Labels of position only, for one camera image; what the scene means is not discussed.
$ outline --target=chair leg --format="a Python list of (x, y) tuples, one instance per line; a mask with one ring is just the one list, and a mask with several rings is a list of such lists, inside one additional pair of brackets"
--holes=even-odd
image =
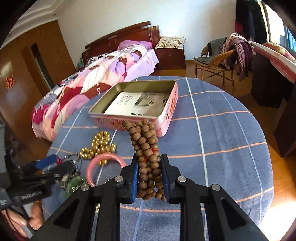
[(204, 74), (204, 72), (205, 72), (205, 67), (202, 68), (202, 75), (201, 75), (200, 80), (203, 80), (203, 74)]
[(232, 96), (234, 97), (234, 79), (233, 79), (233, 70), (231, 70), (231, 82), (232, 82)]
[(197, 64), (195, 65), (195, 77), (197, 78)]
[(223, 71), (223, 86), (225, 86), (225, 71)]

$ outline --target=pink bangle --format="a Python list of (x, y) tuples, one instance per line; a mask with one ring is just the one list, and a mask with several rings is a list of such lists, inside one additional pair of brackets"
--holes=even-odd
[(120, 156), (117, 156), (117, 155), (111, 154), (111, 153), (102, 153), (100, 155), (97, 155), (95, 158), (93, 158), (91, 160), (91, 162), (89, 163), (89, 165), (86, 169), (86, 179), (87, 179), (88, 184), (91, 185), (92, 187), (96, 186), (92, 180), (92, 171), (93, 171), (94, 167), (103, 159), (115, 160), (120, 164), (121, 168), (126, 167), (126, 163), (124, 162), (124, 160)]

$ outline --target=triangular cutout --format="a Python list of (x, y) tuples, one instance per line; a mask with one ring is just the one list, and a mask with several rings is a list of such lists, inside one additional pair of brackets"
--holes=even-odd
[(54, 221), (54, 225), (60, 226), (65, 229), (69, 229), (73, 222), (76, 209), (78, 207), (79, 200), (75, 199), (66, 210)]
[(237, 213), (237, 211), (231, 206), (231, 204), (226, 199), (222, 199), (221, 202), (230, 229), (233, 230), (238, 227), (245, 226), (247, 224), (246, 221)]

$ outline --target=purple pillow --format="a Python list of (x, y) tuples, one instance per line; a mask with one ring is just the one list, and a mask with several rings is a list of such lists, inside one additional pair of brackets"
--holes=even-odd
[(119, 46), (117, 47), (117, 50), (123, 50), (123, 49), (133, 46), (133, 45), (142, 45), (147, 50), (152, 48), (152, 43), (149, 41), (124, 40), (119, 44)]

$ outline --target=pink tin box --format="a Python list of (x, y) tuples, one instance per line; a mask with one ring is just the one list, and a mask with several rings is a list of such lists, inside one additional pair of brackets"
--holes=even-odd
[[(149, 92), (167, 93), (168, 101), (160, 116), (136, 116), (136, 115), (108, 115), (104, 114), (110, 104), (121, 92)], [(141, 121), (148, 118), (155, 125), (156, 134), (162, 137), (166, 134), (172, 119), (178, 100), (178, 86), (174, 80), (146, 80), (136, 82), (122, 82), (110, 88), (89, 110), (90, 116), (99, 127), (124, 130), (122, 121)]]

